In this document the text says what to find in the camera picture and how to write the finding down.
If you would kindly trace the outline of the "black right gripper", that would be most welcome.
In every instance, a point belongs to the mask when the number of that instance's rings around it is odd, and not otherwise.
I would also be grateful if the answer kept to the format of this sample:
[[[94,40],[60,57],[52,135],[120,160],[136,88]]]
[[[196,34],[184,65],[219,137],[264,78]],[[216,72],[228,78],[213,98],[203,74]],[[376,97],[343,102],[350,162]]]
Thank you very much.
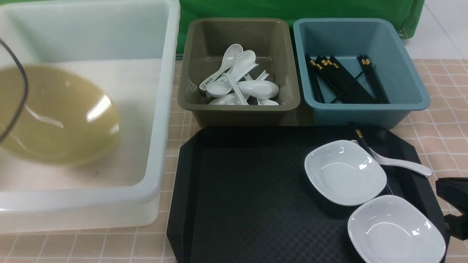
[[[468,239],[468,179],[440,178],[435,182],[436,194],[456,208],[461,215],[444,216],[447,232],[461,240]]]

